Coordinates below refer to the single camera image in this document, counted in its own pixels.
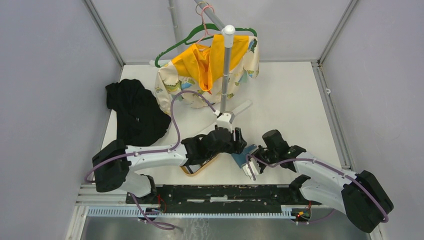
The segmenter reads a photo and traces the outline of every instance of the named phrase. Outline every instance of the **white cable carrier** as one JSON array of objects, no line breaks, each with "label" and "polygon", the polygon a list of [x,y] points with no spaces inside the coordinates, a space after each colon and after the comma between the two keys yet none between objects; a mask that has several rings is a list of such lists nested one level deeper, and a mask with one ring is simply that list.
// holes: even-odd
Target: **white cable carrier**
[{"label": "white cable carrier", "polygon": [[[295,219],[290,207],[282,207],[281,213],[159,213],[146,214],[149,218],[210,218],[210,219]],[[88,217],[129,217],[142,218],[143,215],[136,206],[90,206]]]}]

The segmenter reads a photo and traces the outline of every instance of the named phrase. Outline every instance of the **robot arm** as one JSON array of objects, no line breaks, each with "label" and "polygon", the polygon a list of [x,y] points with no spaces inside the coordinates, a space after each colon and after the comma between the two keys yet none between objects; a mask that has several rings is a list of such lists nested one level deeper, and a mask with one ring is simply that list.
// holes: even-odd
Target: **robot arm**
[{"label": "robot arm", "polygon": [[114,140],[93,159],[93,167],[117,157],[94,171],[96,190],[99,193],[120,189],[133,193],[138,198],[155,196],[156,187],[153,178],[139,175],[135,171],[160,166],[191,166],[213,159],[219,153],[239,154],[246,147],[241,129],[215,126],[215,130],[199,134],[167,146],[126,146],[122,140]]},{"label": "robot arm", "polygon": [[[289,146],[278,130],[271,130],[262,138],[267,148],[259,146],[252,154],[260,161],[251,158],[248,164],[256,166],[256,172],[263,173],[266,166],[292,160],[280,166],[300,174],[290,184],[298,197],[319,202],[346,214],[356,227],[366,233],[370,233],[385,218],[368,194],[372,195],[386,214],[393,210],[393,203],[370,172],[364,170],[357,173],[326,163],[300,146]],[[253,178],[247,169],[247,166],[243,166],[244,172]],[[360,183],[368,193],[354,181]]]},{"label": "robot arm", "polygon": [[[156,196],[153,178],[135,171],[160,166],[198,165],[219,153],[241,154],[247,146],[241,129],[232,129],[230,115],[221,116],[228,119],[224,123],[230,124],[217,121],[215,130],[186,138],[173,150],[173,145],[136,147],[125,146],[121,140],[111,142],[92,159],[94,167],[108,159],[117,159],[94,171],[96,190],[104,193],[120,189],[138,198],[150,199]],[[241,166],[251,179],[255,178],[252,173],[261,174],[266,166],[291,160],[280,166],[300,174],[289,185],[295,195],[346,214],[356,227],[367,233],[383,222],[385,216],[366,192],[372,195],[384,212],[388,214],[393,210],[393,203],[371,173],[363,171],[358,174],[325,163],[300,146],[289,146],[278,130],[271,130],[262,138],[267,147],[258,146],[252,154],[258,161],[251,158]],[[359,182],[366,192],[354,181]]]}]

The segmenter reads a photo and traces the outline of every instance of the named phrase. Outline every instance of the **blue object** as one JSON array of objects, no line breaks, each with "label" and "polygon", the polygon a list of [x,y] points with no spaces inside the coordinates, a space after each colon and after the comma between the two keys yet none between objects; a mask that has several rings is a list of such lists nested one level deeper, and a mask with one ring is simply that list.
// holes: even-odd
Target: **blue object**
[{"label": "blue object", "polygon": [[232,158],[235,160],[239,168],[242,168],[243,165],[246,163],[246,155],[256,149],[256,147],[257,146],[255,144],[252,144],[250,146],[245,147],[243,152],[241,152],[240,154],[231,154]]}]

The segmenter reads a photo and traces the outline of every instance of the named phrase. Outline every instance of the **clothing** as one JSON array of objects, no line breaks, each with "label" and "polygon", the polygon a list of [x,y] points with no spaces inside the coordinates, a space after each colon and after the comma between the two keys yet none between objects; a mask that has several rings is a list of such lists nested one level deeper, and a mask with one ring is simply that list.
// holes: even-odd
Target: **clothing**
[{"label": "clothing", "polygon": [[116,138],[125,145],[146,147],[165,135],[171,118],[139,80],[123,79],[107,85],[106,91],[107,108],[116,111]]},{"label": "clothing", "polygon": [[[213,36],[211,46],[193,44],[183,53],[162,66],[156,76],[155,95],[160,108],[170,114],[171,100],[182,90],[202,94],[212,104],[221,101],[224,71],[224,36]],[[241,83],[259,74],[258,39],[254,36],[235,35],[231,48],[230,74],[227,98],[231,99]],[[193,108],[207,104],[197,95],[185,93],[177,100]]]}]

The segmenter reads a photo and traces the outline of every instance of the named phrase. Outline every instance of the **metal floor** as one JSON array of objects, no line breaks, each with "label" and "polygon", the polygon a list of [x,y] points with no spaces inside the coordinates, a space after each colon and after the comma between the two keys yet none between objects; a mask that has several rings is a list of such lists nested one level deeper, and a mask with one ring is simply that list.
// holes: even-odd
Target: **metal floor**
[{"label": "metal floor", "polygon": [[[312,220],[330,210],[312,210]],[[288,219],[158,218],[177,226],[158,229],[129,217],[87,217],[82,240],[369,240],[369,235],[336,212],[329,219],[299,225]]]}]

